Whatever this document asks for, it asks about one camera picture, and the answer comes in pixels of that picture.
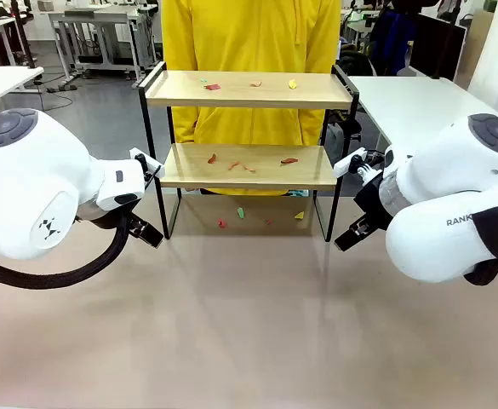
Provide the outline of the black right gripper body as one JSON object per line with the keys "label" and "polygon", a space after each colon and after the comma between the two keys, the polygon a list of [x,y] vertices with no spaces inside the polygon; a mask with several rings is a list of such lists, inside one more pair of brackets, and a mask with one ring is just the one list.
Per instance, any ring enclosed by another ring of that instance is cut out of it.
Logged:
{"label": "black right gripper body", "polygon": [[363,211],[364,217],[370,222],[390,222],[392,216],[381,203],[379,196],[383,176],[380,173],[369,181],[354,197],[354,202]]}

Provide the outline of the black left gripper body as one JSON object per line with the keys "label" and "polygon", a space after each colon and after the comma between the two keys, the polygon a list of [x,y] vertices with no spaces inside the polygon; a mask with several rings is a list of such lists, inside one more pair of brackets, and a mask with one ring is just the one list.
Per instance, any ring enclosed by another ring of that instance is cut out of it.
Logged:
{"label": "black left gripper body", "polygon": [[131,210],[118,212],[118,231],[120,234],[143,234],[145,222]]}

